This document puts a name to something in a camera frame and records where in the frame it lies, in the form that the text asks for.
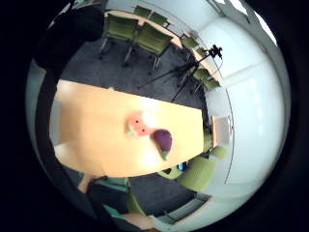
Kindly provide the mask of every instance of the chair backrest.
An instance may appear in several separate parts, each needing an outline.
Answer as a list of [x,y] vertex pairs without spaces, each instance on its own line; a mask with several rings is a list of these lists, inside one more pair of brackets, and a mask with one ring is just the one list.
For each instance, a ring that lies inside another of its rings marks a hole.
[[207,51],[203,47],[197,48],[196,52],[199,53],[201,56],[205,56],[207,54]]
[[216,146],[209,152],[209,155],[223,159],[226,157],[227,153],[228,153],[228,150],[226,147]]
[[136,5],[135,9],[134,9],[134,14],[135,15],[139,15],[142,17],[148,17],[151,14],[152,10],[147,9],[147,8],[143,8],[139,5]]
[[215,167],[215,160],[196,157],[180,179],[180,184],[188,189],[202,191],[210,183]]
[[165,173],[164,171],[159,171],[159,172],[157,172],[157,174],[159,174],[160,176],[165,177],[165,178],[167,178],[167,179],[173,180],[173,179],[178,178],[180,175],[182,175],[183,172],[180,171],[180,169],[178,169],[177,166],[173,166],[173,167],[171,168],[170,173],[167,174],[167,173]]
[[210,72],[207,69],[197,69],[193,77],[198,80],[207,80],[211,76]]
[[138,19],[108,14],[106,32],[132,39],[138,26]]
[[173,37],[166,35],[145,22],[134,40],[142,48],[161,55]]
[[127,194],[127,201],[126,201],[126,206],[127,209],[130,213],[136,213],[136,214],[141,214],[145,215],[145,212],[143,209],[140,207],[138,204],[133,192],[130,190]]
[[182,44],[186,48],[188,48],[188,49],[193,48],[193,47],[198,45],[198,43],[194,40],[193,37],[185,37],[185,38],[183,38],[182,39]]
[[211,79],[211,80],[203,79],[203,84],[209,91],[216,87],[220,87],[220,83],[216,81],[215,79]]
[[149,20],[155,22],[156,24],[163,25],[167,21],[167,17],[158,14],[157,12],[153,12]]

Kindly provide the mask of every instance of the window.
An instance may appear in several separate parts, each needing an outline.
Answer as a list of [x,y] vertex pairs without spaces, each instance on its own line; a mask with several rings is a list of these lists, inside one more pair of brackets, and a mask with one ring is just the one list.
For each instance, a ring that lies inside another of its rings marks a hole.
[[248,15],[247,10],[242,6],[239,0],[230,0],[232,5],[239,10],[240,12],[243,12],[244,14]]
[[274,38],[272,32],[270,31],[269,27],[267,26],[267,23],[263,20],[263,18],[259,14],[257,14],[256,12],[254,12],[254,14],[259,19],[263,30],[268,34],[268,36],[275,43],[275,45],[277,45],[277,40]]

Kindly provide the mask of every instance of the tripod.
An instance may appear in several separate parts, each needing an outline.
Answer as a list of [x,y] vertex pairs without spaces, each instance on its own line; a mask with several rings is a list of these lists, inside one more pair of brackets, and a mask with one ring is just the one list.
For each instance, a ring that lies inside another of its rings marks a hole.
[[218,55],[221,59],[222,59],[222,55],[221,55],[221,50],[222,48],[221,47],[217,47],[215,44],[212,46],[211,49],[207,50],[207,54],[201,58],[200,60],[197,60],[197,61],[190,61],[182,66],[179,66],[179,67],[175,67],[173,70],[170,70],[160,76],[157,76],[149,81],[147,81],[146,83],[140,85],[140,86],[137,86],[137,89],[141,89],[143,88],[144,86],[146,85],[149,85],[153,82],[155,82],[156,80],[159,80],[161,78],[163,78],[164,76],[172,73],[173,75],[170,77],[174,77],[175,74],[178,74],[179,76],[183,76],[184,75],[184,78],[183,78],[183,81],[182,81],[182,84],[179,88],[179,90],[177,91],[177,93],[175,94],[175,96],[173,97],[173,99],[171,100],[171,102],[173,102],[177,96],[181,93],[181,91],[183,90],[183,88],[185,87],[187,81],[189,80],[189,77],[187,77],[187,73],[192,69],[193,71],[191,73],[195,73],[197,71],[197,69],[199,68],[199,65],[200,63],[205,60],[207,57],[211,56],[212,58],[214,58],[216,55]]

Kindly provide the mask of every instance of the chair leg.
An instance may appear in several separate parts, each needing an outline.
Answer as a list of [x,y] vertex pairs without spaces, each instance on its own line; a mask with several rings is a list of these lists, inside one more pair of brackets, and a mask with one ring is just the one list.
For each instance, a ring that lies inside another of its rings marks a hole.
[[158,63],[159,63],[159,62],[160,62],[160,58],[157,57],[157,58],[156,58],[156,64],[155,64],[155,66],[154,66],[154,69],[155,69],[155,70],[157,69]]
[[190,94],[192,95],[193,93],[196,93],[200,89],[201,86],[202,86],[201,83],[195,84],[194,90],[190,90]]
[[186,72],[183,76],[183,78],[181,79],[181,82],[177,84],[177,87],[181,87],[184,83],[184,81],[186,80],[186,77],[189,75],[188,72]]
[[154,59],[153,70],[155,70],[156,60],[157,60],[157,57],[155,57],[155,59]]
[[127,60],[129,58],[129,55],[131,54],[131,51],[133,50],[133,46],[131,45],[129,48],[128,48],[128,51],[127,51],[127,54],[126,54],[126,58],[125,58],[125,61],[124,61],[124,65],[127,64]]
[[103,50],[104,50],[104,48],[106,46],[107,41],[108,41],[108,38],[105,38],[103,40],[103,43],[102,43],[102,45],[101,45],[101,47],[99,48],[99,51],[98,51],[99,55],[101,55],[103,53]]

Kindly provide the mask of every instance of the dark clothing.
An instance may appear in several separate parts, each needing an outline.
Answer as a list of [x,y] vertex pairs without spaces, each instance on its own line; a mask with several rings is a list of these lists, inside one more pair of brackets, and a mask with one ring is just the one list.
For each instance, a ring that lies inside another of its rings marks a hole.
[[91,183],[88,187],[87,195],[93,204],[100,208],[102,208],[102,204],[106,204],[116,209],[120,214],[127,213],[127,193],[124,191],[115,190],[103,185]]

